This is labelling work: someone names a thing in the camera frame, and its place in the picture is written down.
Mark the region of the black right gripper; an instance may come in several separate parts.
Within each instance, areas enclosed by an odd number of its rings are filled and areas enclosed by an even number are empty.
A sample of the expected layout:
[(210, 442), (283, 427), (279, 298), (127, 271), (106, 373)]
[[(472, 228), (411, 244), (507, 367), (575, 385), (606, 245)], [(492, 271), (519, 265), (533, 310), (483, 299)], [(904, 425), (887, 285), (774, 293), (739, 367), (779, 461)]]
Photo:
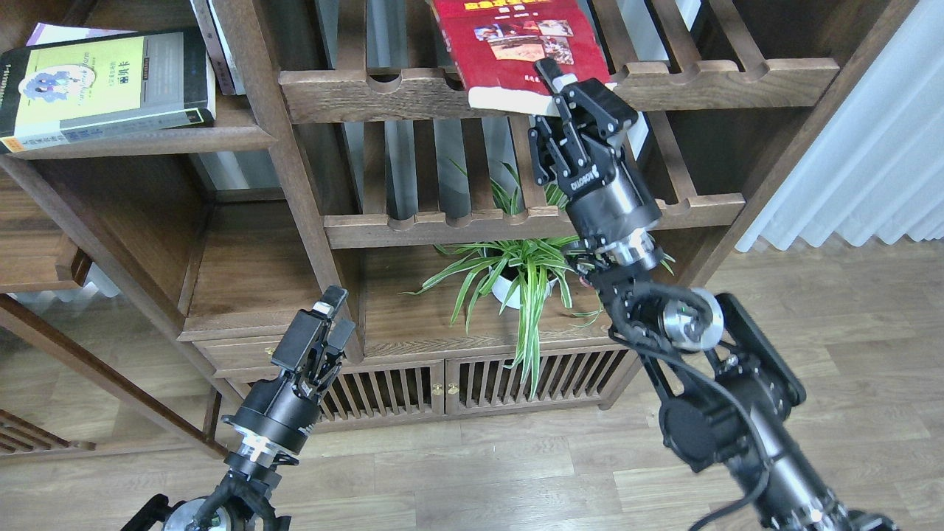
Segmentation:
[(556, 184), (587, 251), (658, 255), (650, 236), (661, 211), (641, 175), (627, 166), (623, 141), (638, 113), (597, 78), (579, 81), (553, 58), (534, 70), (552, 95), (529, 130), (536, 184)]

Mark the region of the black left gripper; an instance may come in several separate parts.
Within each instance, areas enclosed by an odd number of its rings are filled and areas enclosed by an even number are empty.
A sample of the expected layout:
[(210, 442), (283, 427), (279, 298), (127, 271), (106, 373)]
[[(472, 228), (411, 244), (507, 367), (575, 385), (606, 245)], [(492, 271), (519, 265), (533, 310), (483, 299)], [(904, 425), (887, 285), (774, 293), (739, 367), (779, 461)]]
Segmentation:
[(351, 320), (335, 320), (348, 294), (343, 287), (330, 286), (311, 310), (298, 310), (271, 357), (280, 375), (254, 384), (237, 413), (223, 417), (224, 423), (246, 437), (266, 437), (286, 453), (300, 453), (356, 330)]

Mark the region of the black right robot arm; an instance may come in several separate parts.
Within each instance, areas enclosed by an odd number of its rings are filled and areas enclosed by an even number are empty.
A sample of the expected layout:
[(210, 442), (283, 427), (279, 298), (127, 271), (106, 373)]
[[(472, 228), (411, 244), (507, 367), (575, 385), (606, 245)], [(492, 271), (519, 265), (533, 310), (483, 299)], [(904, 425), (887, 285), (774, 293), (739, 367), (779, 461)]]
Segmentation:
[(577, 241), (564, 259), (599, 295), (610, 339), (646, 369), (664, 446), (695, 473), (725, 464), (743, 491), (693, 529), (745, 505), (773, 530), (896, 529), (887, 516), (847, 508), (783, 427), (805, 388), (741, 303), (652, 279), (664, 256), (650, 237), (661, 212), (622, 146), (635, 110), (553, 58), (534, 68), (553, 110), (534, 118), (530, 154), (537, 184), (554, 182), (567, 198)]

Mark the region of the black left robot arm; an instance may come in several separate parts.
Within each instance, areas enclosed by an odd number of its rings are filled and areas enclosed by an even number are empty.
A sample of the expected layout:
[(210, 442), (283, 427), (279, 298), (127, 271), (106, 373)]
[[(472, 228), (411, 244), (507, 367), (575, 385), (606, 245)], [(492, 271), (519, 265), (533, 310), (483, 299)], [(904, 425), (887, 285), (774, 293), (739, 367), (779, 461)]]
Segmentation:
[(148, 530), (287, 530), (289, 516), (277, 516), (270, 503), (280, 483), (277, 467), (294, 466), (320, 416), (321, 403), (343, 364), (354, 322), (337, 315), (347, 290), (328, 287), (310, 310), (300, 310), (272, 356), (279, 376), (260, 380), (225, 423), (242, 441), (226, 458), (229, 469), (208, 496), (171, 505), (156, 494), (125, 525)]

